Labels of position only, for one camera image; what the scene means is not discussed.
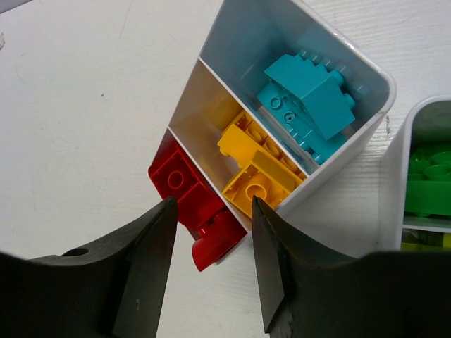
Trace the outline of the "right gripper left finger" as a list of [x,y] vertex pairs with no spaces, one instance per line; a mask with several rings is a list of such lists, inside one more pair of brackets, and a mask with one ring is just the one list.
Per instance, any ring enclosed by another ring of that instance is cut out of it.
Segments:
[[168,197],[60,256],[1,255],[2,337],[155,337],[178,224]]

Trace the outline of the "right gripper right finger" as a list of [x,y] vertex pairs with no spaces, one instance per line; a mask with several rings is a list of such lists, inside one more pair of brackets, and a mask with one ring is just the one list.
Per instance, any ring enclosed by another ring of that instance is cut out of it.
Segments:
[[252,202],[264,332],[271,337],[449,337],[450,253],[337,252]]

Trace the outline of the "lime long lego brick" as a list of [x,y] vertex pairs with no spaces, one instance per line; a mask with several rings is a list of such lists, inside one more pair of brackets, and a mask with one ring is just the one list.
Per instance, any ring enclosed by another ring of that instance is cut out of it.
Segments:
[[450,251],[450,233],[404,230],[402,251]]

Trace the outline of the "small red lego brick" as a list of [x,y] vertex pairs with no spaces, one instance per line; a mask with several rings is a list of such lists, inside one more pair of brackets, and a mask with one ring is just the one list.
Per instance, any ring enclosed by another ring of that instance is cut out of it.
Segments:
[[178,220],[189,230],[200,230],[223,208],[221,198],[174,139],[160,147],[148,174],[162,198],[176,199]]

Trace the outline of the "dark green lego brick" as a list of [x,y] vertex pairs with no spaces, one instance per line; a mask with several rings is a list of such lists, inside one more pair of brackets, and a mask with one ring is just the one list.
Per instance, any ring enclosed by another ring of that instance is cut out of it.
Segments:
[[450,216],[450,143],[419,146],[409,158],[404,211]]

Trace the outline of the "yellow long lego brick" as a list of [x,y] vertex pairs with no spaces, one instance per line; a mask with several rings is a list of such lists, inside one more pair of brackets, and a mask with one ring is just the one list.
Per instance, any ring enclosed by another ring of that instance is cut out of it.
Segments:
[[[241,130],[247,138],[244,138],[243,140],[239,139],[238,141],[232,139],[232,134],[228,131],[232,125],[236,126],[234,130]],[[242,109],[228,124],[224,131],[222,131],[221,138],[217,145],[220,152],[224,156],[233,157],[240,168],[243,167],[243,160],[250,157],[250,151],[255,150],[260,146],[301,180],[307,178],[300,167],[290,160],[287,154],[244,109]]]

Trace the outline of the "cyan long lego brick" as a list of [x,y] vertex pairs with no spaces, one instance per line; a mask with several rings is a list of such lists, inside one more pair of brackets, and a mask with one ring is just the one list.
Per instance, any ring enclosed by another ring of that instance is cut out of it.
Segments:
[[268,78],[267,80],[267,84],[257,93],[259,102],[295,140],[298,147],[309,153],[316,163],[323,164],[346,143],[344,130],[351,124],[334,137],[324,139],[314,125],[301,116],[300,107],[289,94]]

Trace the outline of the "cyan small lego brick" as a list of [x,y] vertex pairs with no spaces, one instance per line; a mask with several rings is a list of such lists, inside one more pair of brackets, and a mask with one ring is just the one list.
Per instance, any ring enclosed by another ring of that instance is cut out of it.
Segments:
[[289,94],[301,116],[330,139],[355,121],[355,100],[342,88],[345,79],[337,70],[299,55],[285,54],[264,71],[265,76]]

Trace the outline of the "red rounded lego piece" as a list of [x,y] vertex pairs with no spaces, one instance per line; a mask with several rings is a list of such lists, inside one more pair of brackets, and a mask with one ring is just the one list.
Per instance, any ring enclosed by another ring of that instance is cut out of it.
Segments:
[[192,258],[199,272],[221,260],[247,234],[228,208],[221,209],[198,231],[192,245]]

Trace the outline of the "orange small lego brick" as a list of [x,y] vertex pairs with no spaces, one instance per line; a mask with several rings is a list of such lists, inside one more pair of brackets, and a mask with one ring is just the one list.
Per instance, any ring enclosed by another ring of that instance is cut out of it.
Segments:
[[229,181],[222,195],[245,215],[252,215],[252,200],[258,197],[276,208],[303,180],[263,151],[256,151]]

